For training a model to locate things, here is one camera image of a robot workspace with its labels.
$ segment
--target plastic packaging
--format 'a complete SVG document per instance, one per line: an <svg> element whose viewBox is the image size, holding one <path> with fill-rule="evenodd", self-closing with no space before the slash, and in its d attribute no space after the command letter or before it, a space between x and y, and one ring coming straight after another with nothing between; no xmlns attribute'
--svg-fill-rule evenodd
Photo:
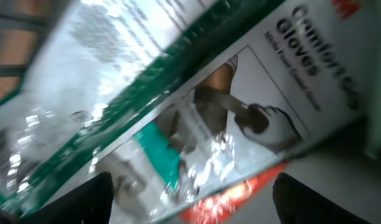
<svg viewBox="0 0 381 224"><path fill-rule="evenodd" d="M3 208L27 215L108 171L112 222L162 221L362 114L369 64L361 55L378 34L367 4L343 14L325 0L226 0L208 10L199 1L149 3L81 1L62 19L21 94L30 114L10 114L25 111L10 101L0 108L0 130L15 116L21 131L35 133L21 159L37 133L66 128L49 134L56 144L35 153L39 165L2 194ZM185 16L193 6L207 11L181 34L198 17Z"/></svg>

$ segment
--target red logo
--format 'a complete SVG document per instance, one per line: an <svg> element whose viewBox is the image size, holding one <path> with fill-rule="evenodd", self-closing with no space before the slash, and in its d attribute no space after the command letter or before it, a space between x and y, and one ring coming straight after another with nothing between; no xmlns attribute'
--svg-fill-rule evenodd
<svg viewBox="0 0 381 224"><path fill-rule="evenodd" d="M362 7L362 5L355 0L331 0L331 3L337 7L337 12L340 13L342 19L351 17Z"/></svg>

